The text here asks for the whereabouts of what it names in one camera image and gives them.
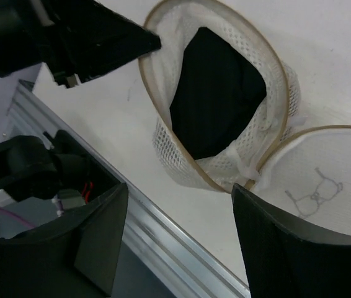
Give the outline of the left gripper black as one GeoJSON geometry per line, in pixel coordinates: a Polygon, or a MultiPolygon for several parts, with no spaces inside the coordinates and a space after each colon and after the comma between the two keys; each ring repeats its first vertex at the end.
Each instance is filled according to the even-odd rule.
{"type": "Polygon", "coordinates": [[[158,35],[96,1],[0,1],[0,78],[45,63],[72,88],[161,48],[158,35]]]}

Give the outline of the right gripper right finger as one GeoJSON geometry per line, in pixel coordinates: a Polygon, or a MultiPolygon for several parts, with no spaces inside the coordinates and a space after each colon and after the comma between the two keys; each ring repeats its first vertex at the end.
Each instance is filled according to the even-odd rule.
{"type": "Polygon", "coordinates": [[[235,184],[231,193],[252,297],[351,297],[351,236],[290,214],[235,184]]]}

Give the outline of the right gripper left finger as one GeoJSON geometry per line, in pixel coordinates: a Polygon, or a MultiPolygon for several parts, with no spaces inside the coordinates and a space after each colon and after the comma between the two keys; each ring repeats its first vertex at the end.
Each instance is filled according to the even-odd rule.
{"type": "Polygon", "coordinates": [[[13,238],[0,238],[0,297],[110,297],[128,188],[13,238]]]}

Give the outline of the white mesh laundry bag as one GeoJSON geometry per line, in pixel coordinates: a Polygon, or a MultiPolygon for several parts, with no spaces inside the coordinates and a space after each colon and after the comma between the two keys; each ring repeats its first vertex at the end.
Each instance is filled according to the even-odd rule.
{"type": "Polygon", "coordinates": [[[240,184],[290,214],[351,236],[351,125],[333,115],[307,127],[299,113],[296,73],[263,35],[219,1],[162,1],[145,27],[161,48],[139,61],[158,122],[153,146],[178,184],[229,192],[240,184]],[[174,99],[187,45],[206,27],[229,43],[262,75],[267,95],[247,127],[216,156],[195,160],[172,130],[174,99]]]}

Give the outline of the black bra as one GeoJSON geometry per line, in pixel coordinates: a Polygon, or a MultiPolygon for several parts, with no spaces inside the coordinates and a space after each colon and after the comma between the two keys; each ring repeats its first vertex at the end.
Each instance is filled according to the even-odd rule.
{"type": "Polygon", "coordinates": [[[184,51],[172,130],[193,159],[216,156],[240,136],[266,95],[258,70],[201,27],[184,51]]]}

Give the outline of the aluminium mounting rail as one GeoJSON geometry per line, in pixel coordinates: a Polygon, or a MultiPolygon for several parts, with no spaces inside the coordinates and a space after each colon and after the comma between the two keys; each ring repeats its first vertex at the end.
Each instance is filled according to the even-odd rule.
{"type": "Polygon", "coordinates": [[[129,189],[123,242],[176,297],[250,297],[247,286],[211,253],[170,219],[154,202],[100,156],[69,125],[19,80],[8,110],[8,132],[26,135],[67,131],[101,165],[129,189]]]}

